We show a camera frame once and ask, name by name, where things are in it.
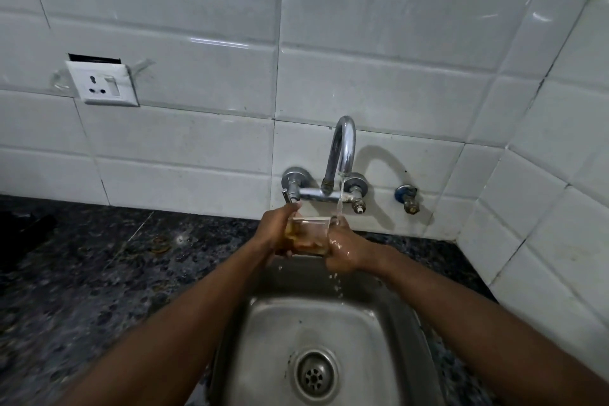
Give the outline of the person's left hand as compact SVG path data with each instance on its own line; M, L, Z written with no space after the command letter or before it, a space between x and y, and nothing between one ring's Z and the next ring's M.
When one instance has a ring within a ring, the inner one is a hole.
M251 242L266 263L270 263L275 256L292 257L291 244L285 238L285 227L289 219L279 218L277 209L263 214Z

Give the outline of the person's right hand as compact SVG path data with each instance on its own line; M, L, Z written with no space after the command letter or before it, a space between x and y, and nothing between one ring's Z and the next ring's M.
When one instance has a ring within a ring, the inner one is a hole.
M355 233L343 216L338 216L328 230L328 253L324 262L331 273L374 272L377 245Z

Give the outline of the person's left forearm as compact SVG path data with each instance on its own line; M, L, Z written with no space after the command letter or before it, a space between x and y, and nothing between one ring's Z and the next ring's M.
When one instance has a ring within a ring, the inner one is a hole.
M251 239L130 331L56 406L182 406L201 379L253 276L272 253Z

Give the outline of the person's right forearm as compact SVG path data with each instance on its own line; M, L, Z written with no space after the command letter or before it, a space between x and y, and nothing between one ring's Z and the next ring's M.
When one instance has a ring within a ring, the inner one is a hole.
M454 352L519 406L609 406L609 384L528 324L388 246L361 266L383 279Z

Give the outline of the chrome wall-mounted sink faucet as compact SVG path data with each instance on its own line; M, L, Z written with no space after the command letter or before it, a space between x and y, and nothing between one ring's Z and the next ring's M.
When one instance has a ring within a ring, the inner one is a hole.
M301 200L326 202L342 206L350 204L354 213L364 214L369 185L364 175L353 171L356 152L356 126L352 117L340 117L334 129L330 154L321 184L315 185L312 175L302 167L293 166L282 175L282 195L287 204Z

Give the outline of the round sink drain strainer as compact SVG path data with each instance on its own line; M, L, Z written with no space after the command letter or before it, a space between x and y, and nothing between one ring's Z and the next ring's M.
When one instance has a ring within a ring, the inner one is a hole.
M329 406L340 390L340 368L334 353L323 347L295 353L288 379L293 394L305 406Z

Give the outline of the stainless steel sink basin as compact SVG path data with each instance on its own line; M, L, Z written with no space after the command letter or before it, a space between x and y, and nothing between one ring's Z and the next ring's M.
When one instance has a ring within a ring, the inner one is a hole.
M210 406L305 406L295 353L323 347L340 368L329 406L445 406L418 315L379 279L331 274L320 257L277 259L255 278L217 348Z

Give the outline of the white wall socket with switch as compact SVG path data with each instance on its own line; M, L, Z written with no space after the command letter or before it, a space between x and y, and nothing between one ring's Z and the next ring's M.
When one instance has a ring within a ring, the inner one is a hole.
M85 104L138 107L128 67L121 63L65 61Z

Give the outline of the clear drinking glass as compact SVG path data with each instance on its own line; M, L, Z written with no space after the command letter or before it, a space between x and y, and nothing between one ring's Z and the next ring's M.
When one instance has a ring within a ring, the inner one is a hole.
M326 256L330 250L328 233L335 217L292 217L285 227L285 238L293 255Z

